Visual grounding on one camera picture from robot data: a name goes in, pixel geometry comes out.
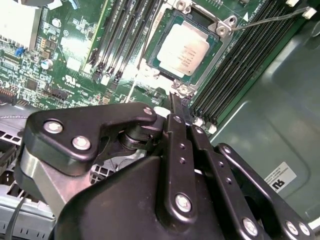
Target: ram slot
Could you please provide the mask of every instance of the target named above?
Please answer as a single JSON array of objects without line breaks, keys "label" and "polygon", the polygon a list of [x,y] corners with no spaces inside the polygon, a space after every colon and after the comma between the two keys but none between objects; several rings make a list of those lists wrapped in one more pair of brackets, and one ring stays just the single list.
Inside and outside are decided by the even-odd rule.
[{"label": "ram slot", "polygon": [[123,34],[126,32],[126,28],[128,27],[127,20],[128,20],[128,16],[130,16],[132,14],[132,12],[134,11],[133,8],[135,8],[136,6],[136,0],[129,0],[129,2],[126,3],[125,8],[123,9],[123,11],[120,14],[120,18],[119,21],[116,23],[116,27],[115,27],[115,32],[112,35],[110,41],[109,41],[109,45],[108,48],[106,49],[106,51],[103,54],[102,57],[102,61],[100,62],[99,66],[98,66],[98,70],[99,72],[102,72],[104,67],[107,64],[107,61],[110,57],[110,54],[112,53],[112,50],[114,49],[115,43],[117,41],[121,41],[121,37],[123,38]]},{"label": "ram slot", "polygon": [[137,9],[137,11],[135,12],[136,7],[134,7],[134,9],[131,11],[131,14],[129,15],[130,22],[127,25],[126,29],[125,29],[125,33],[124,33],[124,37],[121,40],[120,45],[118,46],[117,50],[115,51],[115,54],[112,57],[111,63],[109,64],[109,67],[106,69],[106,67],[108,66],[108,62],[109,60],[106,61],[106,63],[103,66],[103,69],[106,70],[106,74],[108,76],[111,76],[115,70],[115,67],[118,65],[119,59],[122,56],[122,53],[126,47],[126,43],[128,42],[128,40],[130,39],[130,37],[133,34],[133,31],[136,27],[135,23],[139,17],[139,14],[143,11],[144,9],[144,4],[141,4],[142,1],[140,1],[138,3],[139,7]]},{"label": "ram slot", "polygon": [[94,53],[90,57],[90,63],[93,66],[98,66],[99,64],[101,64],[102,58],[110,46],[110,36],[112,38],[112,36],[114,35],[115,30],[117,28],[117,26],[115,25],[117,25],[117,23],[119,22],[119,18],[121,17],[121,13],[124,12],[124,6],[127,2],[128,0],[116,1],[117,4],[113,5],[110,17],[106,18],[104,22],[104,33],[100,41],[99,47],[96,51],[94,51]]},{"label": "ram slot", "polygon": [[[278,2],[268,1],[262,6],[254,22],[289,12],[288,8]],[[248,81],[257,74],[294,23],[295,19],[287,19],[245,30],[204,90],[196,96],[191,106],[195,115],[215,122]]]},{"label": "ram slot", "polygon": [[153,15],[157,14],[155,12],[156,7],[157,7],[157,1],[155,0],[150,0],[148,3],[152,3],[152,4],[148,4],[147,6],[147,10],[146,10],[146,14],[138,28],[138,31],[135,32],[135,41],[133,41],[133,43],[131,43],[129,50],[127,51],[126,55],[123,57],[122,59],[122,63],[119,67],[119,70],[117,71],[114,80],[117,82],[121,79],[124,70],[126,69],[138,43],[139,40],[142,39],[143,34],[144,34],[144,30],[147,27],[149,20],[153,17]]}]

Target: silver screw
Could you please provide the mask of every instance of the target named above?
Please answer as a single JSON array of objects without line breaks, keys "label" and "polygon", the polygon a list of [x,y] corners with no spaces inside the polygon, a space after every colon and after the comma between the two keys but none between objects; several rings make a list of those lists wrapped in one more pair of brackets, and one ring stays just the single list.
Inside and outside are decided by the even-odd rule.
[{"label": "silver screw", "polygon": [[185,1],[183,0],[179,0],[177,3],[176,3],[176,8],[179,10],[179,11],[183,11],[185,10],[187,4]]},{"label": "silver screw", "polygon": [[230,154],[230,153],[231,153],[230,148],[228,148],[227,146],[223,146],[223,149],[225,150],[225,152],[226,152],[227,154]]},{"label": "silver screw", "polygon": [[85,136],[76,136],[72,140],[72,145],[79,150],[88,150],[91,147],[91,143]]},{"label": "silver screw", "polygon": [[174,119],[174,120],[176,120],[178,123],[181,123],[181,119],[180,119],[180,117],[178,117],[178,116],[174,116],[174,117],[173,117],[173,119]]},{"label": "silver screw", "polygon": [[195,127],[195,130],[196,130],[199,134],[202,134],[202,133],[203,133],[202,129],[201,129],[200,127],[198,127],[198,126]]},{"label": "silver screw", "polygon": [[309,231],[309,229],[307,228],[306,225],[304,225],[303,223],[300,222],[300,223],[299,223],[299,227],[300,227],[301,231],[302,231],[305,235],[310,236],[310,231]]},{"label": "silver screw", "polygon": [[220,37],[224,37],[227,33],[226,27],[225,26],[220,26],[216,29],[216,33],[220,36]]},{"label": "silver screw", "polygon": [[290,221],[286,221],[285,223],[286,223],[286,226],[288,227],[289,231],[292,234],[298,236],[299,232],[298,232],[297,228],[295,227],[295,225],[293,225],[293,223]]},{"label": "silver screw", "polygon": [[184,213],[188,213],[191,211],[191,202],[190,200],[183,194],[177,194],[175,196],[175,204],[177,207]]},{"label": "silver screw", "polygon": [[149,107],[145,107],[143,111],[148,115],[152,115],[152,110]]},{"label": "silver screw", "polygon": [[258,229],[253,221],[251,221],[249,218],[246,217],[242,220],[242,222],[243,222],[245,230],[250,235],[255,236],[255,237],[258,236]]},{"label": "silver screw", "polygon": [[59,123],[57,121],[47,121],[43,125],[43,128],[44,128],[44,130],[46,130],[48,133],[51,133],[51,134],[59,134],[64,129],[64,127],[61,125],[61,123]]}]

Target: sticker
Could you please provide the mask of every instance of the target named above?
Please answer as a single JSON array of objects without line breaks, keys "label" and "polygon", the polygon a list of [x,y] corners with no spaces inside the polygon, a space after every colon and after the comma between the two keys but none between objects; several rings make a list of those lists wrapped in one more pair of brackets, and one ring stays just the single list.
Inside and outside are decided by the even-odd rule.
[{"label": "sticker", "polygon": [[297,175],[292,171],[288,164],[283,162],[264,180],[276,193],[278,193],[296,177]]}]

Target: motherboard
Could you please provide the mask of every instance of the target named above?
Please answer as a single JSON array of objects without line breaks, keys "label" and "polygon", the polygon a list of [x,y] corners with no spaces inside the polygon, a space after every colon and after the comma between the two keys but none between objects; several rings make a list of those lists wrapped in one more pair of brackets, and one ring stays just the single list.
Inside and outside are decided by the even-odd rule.
[{"label": "motherboard", "polygon": [[[42,110],[155,107],[175,92],[201,124],[217,125],[310,18],[306,4],[54,0],[35,7],[2,0],[0,101]],[[304,17],[249,27],[302,7]]]}]

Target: black mechanical arm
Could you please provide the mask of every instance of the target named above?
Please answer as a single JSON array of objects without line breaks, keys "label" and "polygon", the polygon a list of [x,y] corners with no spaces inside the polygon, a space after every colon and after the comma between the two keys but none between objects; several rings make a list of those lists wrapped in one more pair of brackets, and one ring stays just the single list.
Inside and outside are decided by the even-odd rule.
[{"label": "black mechanical arm", "polygon": [[[26,123],[20,187],[57,216],[57,240],[311,240],[297,213],[227,144],[211,146],[188,109],[144,103],[41,111]],[[93,164],[146,156],[93,185]]]}]

